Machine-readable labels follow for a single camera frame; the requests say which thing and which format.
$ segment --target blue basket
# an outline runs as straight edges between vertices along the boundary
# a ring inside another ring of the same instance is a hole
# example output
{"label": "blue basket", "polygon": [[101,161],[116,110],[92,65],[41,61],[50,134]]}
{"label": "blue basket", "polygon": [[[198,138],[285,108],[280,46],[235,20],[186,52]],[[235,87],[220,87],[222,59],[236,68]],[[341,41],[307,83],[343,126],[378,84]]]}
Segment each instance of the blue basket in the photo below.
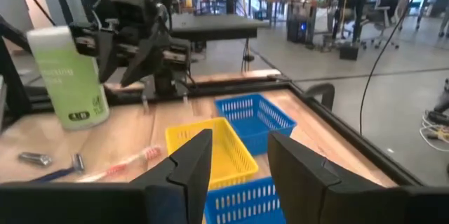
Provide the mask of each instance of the blue basket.
{"label": "blue basket", "polygon": [[204,210],[207,224],[284,224],[272,178],[208,192]]}
{"label": "blue basket", "polygon": [[290,136],[296,122],[260,94],[216,100],[221,117],[226,117],[253,155],[267,152],[270,131]]}

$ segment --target wooden table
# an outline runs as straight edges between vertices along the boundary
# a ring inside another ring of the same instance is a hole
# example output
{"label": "wooden table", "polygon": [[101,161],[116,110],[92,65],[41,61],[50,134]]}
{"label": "wooden table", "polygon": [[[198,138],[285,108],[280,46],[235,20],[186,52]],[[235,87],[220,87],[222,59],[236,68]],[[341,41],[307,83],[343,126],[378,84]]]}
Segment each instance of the wooden table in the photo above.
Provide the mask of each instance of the wooden table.
{"label": "wooden table", "polygon": [[[198,82],[265,77],[278,74],[264,70],[245,74],[197,77]],[[350,145],[341,135],[312,112],[288,90],[263,92],[266,98],[297,122],[291,137],[326,156],[340,166],[385,187],[395,186],[373,163]],[[213,101],[224,96],[192,98],[150,105],[113,107],[103,124],[84,131],[64,131],[54,114],[37,114],[22,118],[0,136],[0,183],[30,180],[51,171],[71,166],[71,156],[80,153],[86,167],[85,176],[98,173],[148,145],[160,145],[162,155],[152,162],[141,161],[130,169],[104,181],[130,181],[167,156],[165,130],[169,126],[190,124],[217,116]],[[18,161],[21,152],[38,152],[52,156],[54,163],[39,168]],[[255,158],[259,172],[255,178],[270,176],[267,156]],[[60,181],[82,178],[72,174]]]}

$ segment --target person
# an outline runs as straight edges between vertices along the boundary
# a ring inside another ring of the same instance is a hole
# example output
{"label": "person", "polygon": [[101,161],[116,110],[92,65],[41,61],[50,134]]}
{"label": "person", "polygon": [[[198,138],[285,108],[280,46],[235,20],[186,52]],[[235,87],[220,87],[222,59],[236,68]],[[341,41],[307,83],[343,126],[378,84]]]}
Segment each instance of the person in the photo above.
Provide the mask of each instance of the person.
{"label": "person", "polygon": [[[391,19],[394,16],[396,7],[398,6],[398,0],[378,0],[378,7],[388,6],[390,9],[387,11],[388,18]],[[366,14],[366,18],[371,22],[383,22],[384,21],[384,11],[372,10]]]}

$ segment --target toothbrush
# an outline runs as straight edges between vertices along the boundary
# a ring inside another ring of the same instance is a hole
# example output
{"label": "toothbrush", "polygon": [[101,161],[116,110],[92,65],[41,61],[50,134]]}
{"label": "toothbrush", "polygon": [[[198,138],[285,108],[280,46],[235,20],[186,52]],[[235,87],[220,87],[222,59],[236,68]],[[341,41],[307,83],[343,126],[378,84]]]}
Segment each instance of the toothbrush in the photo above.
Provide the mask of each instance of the toothbrush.
{"label": "toothbrush", "polygon": [[136,160],[146,159],[147,161],[149,161],[151,159],[158,157],[160,154],[161,154],[161,147],[159,147],[159,146],[146,147],[138,154],[134,154],[133,156],[131,156],[125,160],[122,160],[118,164],[109,167],[106,171],[103,171],[99,174],[87,176],[85,178],[81,178],[81,179],[77,180],[77,182],[78,183],[89,183],[89,182],[98,181],[98,180],[103,179],[112,174],[124,171],[130,164],[132,164]]}

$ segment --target black robot mount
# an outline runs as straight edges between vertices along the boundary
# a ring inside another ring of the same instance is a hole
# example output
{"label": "black robot mount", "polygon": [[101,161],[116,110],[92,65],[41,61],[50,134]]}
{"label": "black robot mount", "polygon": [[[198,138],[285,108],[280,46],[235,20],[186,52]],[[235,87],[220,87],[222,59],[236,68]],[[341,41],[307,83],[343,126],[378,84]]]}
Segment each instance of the black robot mount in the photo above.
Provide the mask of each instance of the black robot mount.
{"label": "black robot mount", "polygon": [[100,82],[106,82],[118,67],[126,67],[122,86],[152,76],[155,95],[186,91],[178,90],[177,83],[186,86],[190,42],[170,36],[173,0],[103,1],[114,18],[97,16],[96,23],[70,25],[78,52],[97,59]]}

